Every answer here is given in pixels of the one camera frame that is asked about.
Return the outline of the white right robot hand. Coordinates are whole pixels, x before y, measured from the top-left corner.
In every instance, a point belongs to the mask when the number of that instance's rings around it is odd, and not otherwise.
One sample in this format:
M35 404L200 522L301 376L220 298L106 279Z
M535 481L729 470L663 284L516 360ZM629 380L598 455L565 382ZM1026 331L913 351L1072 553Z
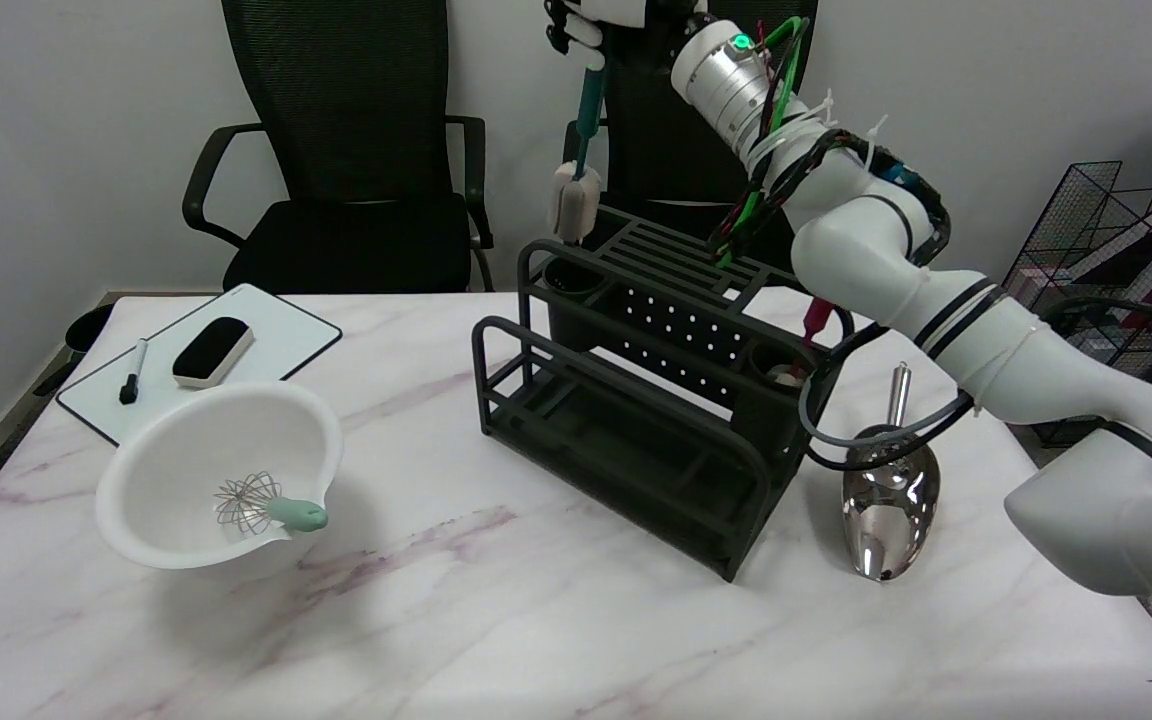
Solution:
M588 70L662 74L708 1L545 1L550 46Z

